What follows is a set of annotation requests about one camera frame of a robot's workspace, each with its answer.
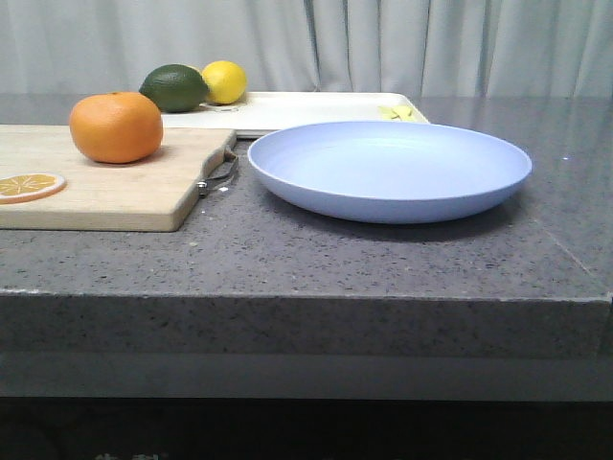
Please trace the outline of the white rectangular tray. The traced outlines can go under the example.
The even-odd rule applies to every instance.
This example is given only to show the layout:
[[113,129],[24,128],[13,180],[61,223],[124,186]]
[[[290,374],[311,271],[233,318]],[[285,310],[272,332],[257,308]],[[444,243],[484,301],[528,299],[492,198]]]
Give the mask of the white rectangular tray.
[[380,106],[409,105],[415,123],[425,116],[396,93],[248,92],[237,103],[203,104],[188,113],[165,114],[165,127],[231,129],[240,138],[255,139],[289,127],[338,122],[384,120]]

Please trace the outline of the wooden cutting board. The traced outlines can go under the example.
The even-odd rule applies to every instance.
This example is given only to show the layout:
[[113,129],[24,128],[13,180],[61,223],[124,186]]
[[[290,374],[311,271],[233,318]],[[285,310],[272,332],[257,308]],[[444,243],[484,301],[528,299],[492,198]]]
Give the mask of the wooden cutting board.
[[198,201],[197,184],[224,161],[231,129],[169,127],[161,148],[135,163],[96,163],[67,126],[3,125],[1,174],[55,173],[65,188],[1,207],[4,229],[175,231]]

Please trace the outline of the yellow lemon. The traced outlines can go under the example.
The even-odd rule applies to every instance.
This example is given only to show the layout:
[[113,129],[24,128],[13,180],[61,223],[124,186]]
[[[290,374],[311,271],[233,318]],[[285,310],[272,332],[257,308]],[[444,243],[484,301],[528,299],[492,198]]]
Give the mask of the yellow lemon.
[[213,104],[235,103],[247,88],[246,72],[232,61],[211,62],[202,69],[201,76],[209,88],[207,100]]

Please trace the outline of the light blue plate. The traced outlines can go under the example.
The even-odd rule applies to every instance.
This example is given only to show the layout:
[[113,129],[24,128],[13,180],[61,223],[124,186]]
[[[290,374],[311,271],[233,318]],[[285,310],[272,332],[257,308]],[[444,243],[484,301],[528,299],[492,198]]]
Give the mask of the light blue plate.
[[461,219],[512,196],[532,171],[529,155],[485,133],[391,121],[296,126],[248,150],[257,179],[309,211],[362,222]]

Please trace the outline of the green lime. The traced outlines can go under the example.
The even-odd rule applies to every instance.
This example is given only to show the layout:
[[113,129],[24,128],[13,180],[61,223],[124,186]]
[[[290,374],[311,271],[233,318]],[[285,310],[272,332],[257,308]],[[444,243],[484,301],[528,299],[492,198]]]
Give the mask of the green lime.
[[165,64],[152,70],[139,92],[165,113],[189,112],[204,103],[209,87],[201,74],[184,64]]

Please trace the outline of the orange slice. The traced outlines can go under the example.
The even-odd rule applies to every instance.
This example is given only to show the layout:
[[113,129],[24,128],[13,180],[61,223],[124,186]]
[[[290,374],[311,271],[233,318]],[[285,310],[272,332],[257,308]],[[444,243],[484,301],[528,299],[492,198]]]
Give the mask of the orange slice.
[[1,203],[15,204],[54,195],[67,185],[66,179],[49,172],[31,172],[1,179]]

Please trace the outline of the orange fruit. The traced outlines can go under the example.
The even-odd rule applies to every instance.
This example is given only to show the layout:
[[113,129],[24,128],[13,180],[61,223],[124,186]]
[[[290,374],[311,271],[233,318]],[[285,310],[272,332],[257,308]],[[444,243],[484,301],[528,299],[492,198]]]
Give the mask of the orange fruit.
[[87,158],[125,164],[155,153],[163,139],[159,108],[139,92],[113,92],[77,102],[69,115],[76,148]]

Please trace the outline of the white curtain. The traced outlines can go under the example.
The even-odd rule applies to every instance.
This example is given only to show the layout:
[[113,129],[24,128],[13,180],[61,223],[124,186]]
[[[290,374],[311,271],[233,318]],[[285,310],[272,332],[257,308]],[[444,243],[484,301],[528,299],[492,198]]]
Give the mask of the white curtain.
[[231,60],[256,91],[612,94],[608,1],[5,1],[1,89],[138,87]]

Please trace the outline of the yellow-green pieces on tray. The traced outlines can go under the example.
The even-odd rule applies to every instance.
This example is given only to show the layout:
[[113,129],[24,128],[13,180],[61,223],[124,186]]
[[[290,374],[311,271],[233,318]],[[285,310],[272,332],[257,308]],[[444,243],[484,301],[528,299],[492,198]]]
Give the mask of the yellow-green pieces on tray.
[[384,120],[415,121],[413,108],[409,105],[380,106],[378,112]]

